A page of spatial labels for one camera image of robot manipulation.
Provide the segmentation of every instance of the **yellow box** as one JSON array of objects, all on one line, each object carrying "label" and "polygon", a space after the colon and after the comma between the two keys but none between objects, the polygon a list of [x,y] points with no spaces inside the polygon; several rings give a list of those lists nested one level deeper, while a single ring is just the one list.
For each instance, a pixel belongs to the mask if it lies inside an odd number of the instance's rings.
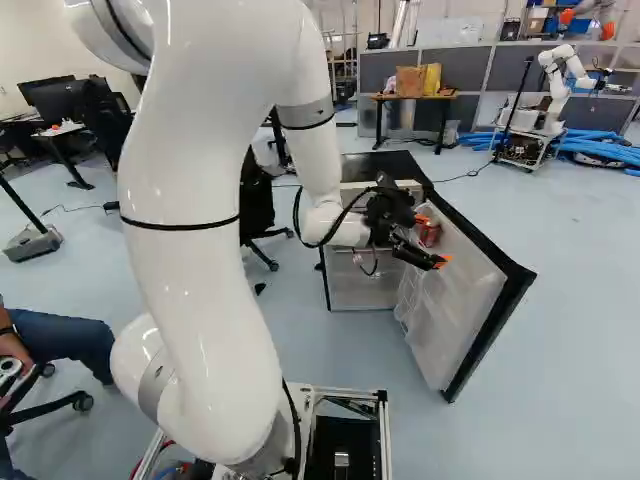
[{"label": "yellow box", "polygon": [[442,78],[442,64],[430,63],[423,65],[426,70],[424,76],[424,88],[422,94],[425,96],[437,95],[440,91],[440,79]]}]

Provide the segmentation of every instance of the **cardboard box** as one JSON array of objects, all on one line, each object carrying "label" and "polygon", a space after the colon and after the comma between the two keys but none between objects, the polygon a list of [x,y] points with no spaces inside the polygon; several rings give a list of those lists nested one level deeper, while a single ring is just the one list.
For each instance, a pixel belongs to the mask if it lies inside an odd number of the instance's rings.
[{"label": "cardboard box", "polygon": [[426,69],[396,67],[396,92],[401,97],[421,97]]},{"label": "cardboard box", "polygon": [[534,33],[542,33],[545,20],[546,18],[530,18],[527,21],[526,34],[531,35]]}]

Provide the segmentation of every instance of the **pole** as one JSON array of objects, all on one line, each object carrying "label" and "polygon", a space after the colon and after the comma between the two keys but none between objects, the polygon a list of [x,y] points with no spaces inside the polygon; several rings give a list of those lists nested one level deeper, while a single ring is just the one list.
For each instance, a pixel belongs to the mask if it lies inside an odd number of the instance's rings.
[{"label": "pole", "polygon": [[20,196],[11,187],[11,185],[9,185],[9,182],[7,182],[7,180],[4,178],[3,175],[0,175],[0,185],[2,186],[4,191],[7,192],[7,195],[11,197],[11,200],[13,200],[13,202],[18,206],[18,208],[22,210],[22,213],[24,213],[27,216],[27,218],[31,221],[31,223],[33,223],[33,225],[40,231],[40,233],[45,234],[49,231],[42,224],[40,219],[36,217],[35,213],[33,213],[31,209],[27,207],[27,204],[22,201]]},{"label": "pole", "polygon": [[507,140],[507,135],[509,134],[509,128],[511,127],[511,120],[513,120],[513,116],[516,113],[516,108],[518,107],[518,102],[520,101],[520,96],[522,95],[522,91],[524,90],[524,84],[527,81],[527,76],[529,75],[529,70],[531,69],[531,64],[533,63],[533,56],[527,57],[524,61],[524,75],[522,75],[522,80],[520,81],[520,88],[518,88],[518,93],[516,94],[516,99],[513,102],[513,106],[511,107],[511,113],[509,114],[509,120],[507,120],[507,125],[504,127],[504,134],[502,135],[502,139],[500,140],[500,145],[496,147],[493,154],[493,161],[498,160],[498,154],[502,153],[502,149],[504,148],[504,143]]}]

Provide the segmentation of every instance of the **chair wheel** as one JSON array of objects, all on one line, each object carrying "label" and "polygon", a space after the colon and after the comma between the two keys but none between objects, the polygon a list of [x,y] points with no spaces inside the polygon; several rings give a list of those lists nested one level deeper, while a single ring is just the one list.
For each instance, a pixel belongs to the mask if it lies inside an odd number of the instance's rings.
[{"label": "chair wheel", "polygon": [[56,373],[56,366],[53,363],[45,364],[44,368],[42,369],[42,376],[44,378],[51,378],[53,377],[54,373]]},{"label": "chair wheel", "polygon": [[88,393],[73,402],[73,409],[77,412],[88,412],[93,408],[93,397]]}]

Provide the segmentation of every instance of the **chair base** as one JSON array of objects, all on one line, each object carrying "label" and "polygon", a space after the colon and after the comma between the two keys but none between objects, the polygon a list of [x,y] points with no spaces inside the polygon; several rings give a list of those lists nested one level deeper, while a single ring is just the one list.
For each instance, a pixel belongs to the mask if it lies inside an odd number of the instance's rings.
[{"label": "chair base", "polygon": [[258,238],[269,238],[269,237],[275,237],[277,235],[286,235],[287,238],[293,238],[294,233],[293,233],[293,230],[286,227],[278,228],[275,230],[265,230],[262,233],[256,233],[254,235],[247,235],[246,237],[243,237],[240,243],[242,245],[246,245],[247,247],[249,247],[251,251],[255,253],[258,256],[258,258],[267,265],[267,267],[269,267],[269,270],[271,270],[272,272],[277,272],[278,269],[280,268],[280,264],[275,260],[269,258],[262,250],[260,250],[260,247],[258,247],[254,243],[254,240]]}]

